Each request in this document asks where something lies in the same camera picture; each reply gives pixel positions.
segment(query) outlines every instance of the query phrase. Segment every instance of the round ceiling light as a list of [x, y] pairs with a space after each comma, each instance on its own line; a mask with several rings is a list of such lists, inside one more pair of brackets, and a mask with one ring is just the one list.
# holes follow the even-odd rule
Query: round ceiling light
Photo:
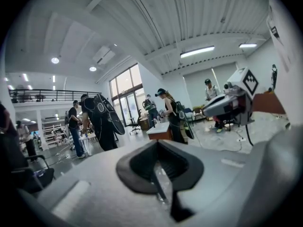
[[58, 64], [59, 63], [59, 59], [57, 57], [52, 58], [52, 63]]

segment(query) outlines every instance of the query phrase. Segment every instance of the railing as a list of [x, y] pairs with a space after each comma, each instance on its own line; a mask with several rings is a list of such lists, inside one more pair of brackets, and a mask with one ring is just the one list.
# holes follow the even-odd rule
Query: railing
[[16, 89], [9, 91], [11, 101], [14, 104], [25, 102], [80, 101], [83, 94], [88, 94], [90, 97], [94, 97], [98, 93], [47, 89]]

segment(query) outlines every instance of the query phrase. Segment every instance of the doorway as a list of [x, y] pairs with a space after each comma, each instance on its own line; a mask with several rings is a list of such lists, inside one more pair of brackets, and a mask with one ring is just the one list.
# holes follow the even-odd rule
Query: doorway
[[139, 117], [137, 100], [134, 93], [119, 98], [124, 126], [136, 123]]

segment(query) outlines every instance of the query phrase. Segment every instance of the ponytail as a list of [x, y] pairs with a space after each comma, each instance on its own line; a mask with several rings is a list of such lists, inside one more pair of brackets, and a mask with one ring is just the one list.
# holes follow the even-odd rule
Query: ponytail
[[166, 94], [166, 96], [167, 96], [167, 97], [170, 97], [172, 100], [174, 100], [174, 101], [175, 101], [175, 99], [173, 98], [173, 96], [172, 96], [172, 95], [171, 95], [171, 94], [170, 94], [168, 91], [166, 91], [166, 93], [165, 93], [165, 94]]

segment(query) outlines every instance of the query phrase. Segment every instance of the black cap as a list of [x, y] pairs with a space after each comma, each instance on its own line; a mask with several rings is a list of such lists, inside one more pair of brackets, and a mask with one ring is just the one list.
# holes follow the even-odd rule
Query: black cap
[[158, 89], [158, 92], [157, 92], [157, 95], [159, 96], [159, 95], [162, 95], [162, 94], [164, 94], [166, 92], [166, 90], [164, 90], [164, 89], [162, 89], [162, 88], [159, 88]]
[[87, 95], [87, 94], [83, 94], [83, 95], [81, 96], [81, 99], [84, 98], [84, 97], [86, 97], [86, 96], [88, 96], [88, 95]]
[[211, 83], [212, 81], [210, 80], [210, 79], [206, 79], [205, 80], [205, 84], [207, 85], [207, 84], [209, 84], [209, 83]]

